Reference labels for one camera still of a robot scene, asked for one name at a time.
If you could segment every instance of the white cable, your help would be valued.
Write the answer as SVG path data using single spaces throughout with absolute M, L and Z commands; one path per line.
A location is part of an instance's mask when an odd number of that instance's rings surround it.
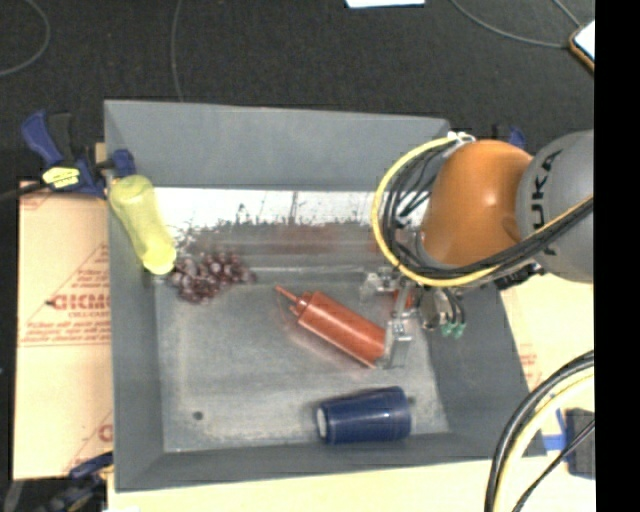
M 534 45 L 534 46 L 542 46 L 542 47 L 545 47 L 545 48 L 554 48 L 556 50 L 564 50 L 567 47 L 567 45 L 564 45 L 564 44 L 550 43 L 548 41 L 539 41 L 537 39 L 531 39 L 529 37 L 519 36 L 517 34 L 512 34 L 511 32 L 506 32 L 505 30 L 499 29 L 498 27 L 494 27 L 493 25 L 489 25 L 486 21 L 483 21 L 480 18 L 474 16 L 468 10 L 466 10 L 464 7 L 462 7 L 458 3 L 457 0 L 449 0 L 449 1 L 451 2 L 451 4 L 456 9 L 458 9 L 458 11 L 460 11 L 462 14 L 464 14 L 467 18 L 469 18 L 471 21 L 473 21 L 477 25 L 480 25 L 482 28 L 485 28 L 485 29 L 489 30 L 490 32 L 498 34 L 498 35 L 500 35 L 502 37 L 506 37 L 507 39 L 511 39 L 511 40 L 518 41 L 518 42 L 521 42 L 521 43 L 531 44 L 531 45 Z M 578 23 L 578 25 L 579 25 L 579 22 L 575 18 L 575 16 L 573 16 L 573 14 L 571 14 L 569 9 L 567 9 L 563 4 L 561 4 L 559 0 L 552 0 L 552 1 L 567 16 L 569 16 L 574 21 L 574 23 Z
M 42 21 L 44 23 L 44 30 L 45 30 L 44 41 L 42 42 L 42 45 L 40 45 L 40 48 L 38 49 L 38 51 L 34 53 L 31 57 L 29 57 L 27 60 L 25 60 L 24 62 L 21 62 L 20 64 L 16 66 L 12 66 L 7 69 L 1 69 L 0 78 L 13 75 L 18 71 L 22 71 L 23 69 L 31 66 L 31 64 L 37 61 L 42 56 L 42 54 L 47 50 L 47 48 L 49 47 L 49 42 L 51 41 L 51 25 L 49 24 L 49 19 L 47 18 L 47 15 L 40 8 L 40 6 L 35 2 L 35 0 L 24 0 L 24 2 L 30 5 L 33 8 L 33 10 L 38 13 L 40 18 L 42 18 Z
M 173 12 L 173 21 L 171 22 L 171 40 L 169 42 L 171 55 L 171 75 L 173 77 L 173 85 L 178 94 L 178 99 L 183 102 L 184 95 L 180 86 L 180 78 L 178 77 L 178 63 L 176 62 L 176 33 L 178 31 L 178 19 L 180 17 L 180 9 L 182 8 L 182 0 L 178 0 L 176 10 Z

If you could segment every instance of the dark floor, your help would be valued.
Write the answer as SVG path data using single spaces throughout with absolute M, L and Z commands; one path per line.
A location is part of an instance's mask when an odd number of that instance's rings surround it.
M 34 110 L 71 112 L 76 142 L 92 145 L 103 136 L 105 98 L 177 101 L 170 64 L 177 0 L 38 0 L 50 43 L 31 66 L 5 75 L 46 35 L 30 1 L 0 7 L 0 192 L 18 176 L 38 175 L 40 162 L 19 131 Z M 458 2 L 524 37 L 565 44 L 575 29 L 553 0 Z M 595 0 L 564 4 L 580 22 L 595 16 Z M 190 102 L 433 115 L 478 137 L 489 136 L 494 123 L 514 124 L 530 152 L 594 126 L 593 74 L 568 50 L 498 36 L 451 0 L 364 11 L 340 0 L 184 0 L 175 48 Z M 0 204 L 0 219 L 1 503 L 10 475 L 16 335 L 13 202 Z M 31 483 L 23 504 L 51 492 Z

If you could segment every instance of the blue can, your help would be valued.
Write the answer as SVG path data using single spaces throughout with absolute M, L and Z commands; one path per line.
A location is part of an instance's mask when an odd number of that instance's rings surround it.
M 397 441 L 411 433 L 409 401 L 398 386 L 322 402 L 316 421 L 327 444 Z

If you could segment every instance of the gray tray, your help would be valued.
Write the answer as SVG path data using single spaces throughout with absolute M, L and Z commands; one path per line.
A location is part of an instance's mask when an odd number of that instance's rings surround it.
M 446 133 L 416 116 L 109 101 L 109 152 L 126 147 L 167 196 L 226 188 L 366 195 L 408 149 Z M 161 201 L 167 217 L 182 210 Z M 272 479 L 487 457 L 527 387 L 499 294 L 465 298 L 458 341 L 415 328 L 408 362 L 367 369 L 294 322 L 274 285 L 321 290 L 384 325 L 389 297 L 362 302 L 359 286 L 383 263 L 358 219 L 303 225 L 190 224 L 186 253 L 231 248 L 256 272 L 209 304 L 188 304 L 145 273 L 111 216 L 110 265 L 116 488 Z M 394 443 L 326 446 L 321 400 L 400 385 L 412 435 Z

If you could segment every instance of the blue clamp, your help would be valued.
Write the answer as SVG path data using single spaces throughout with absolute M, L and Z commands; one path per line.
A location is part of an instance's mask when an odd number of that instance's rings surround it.
M 89 459 L 69 471 L 71 480 L 82 480 L 87 477 L 94 477 L 98 471 L 113 464 L 113 452 L 107 452 Z
M 44 110 L 31 114 L 21 126 L 27 146 L 44 160 L 42 180 L 54 192 L 77 192 L 104 199 L 105 179 L 100 170 L 116 169 L 118 176 L 135 174 L 133 155 L 120 149 L 106 162 L 92 164 L 86 154 L 75 155 L 69 141 L 69 114 L 47 119 Z
M 507 140 L 507 142 L 522 150 L 527 146 L 527 140 L 524 133 L 517 126 L 509 126 L 509 140 Z

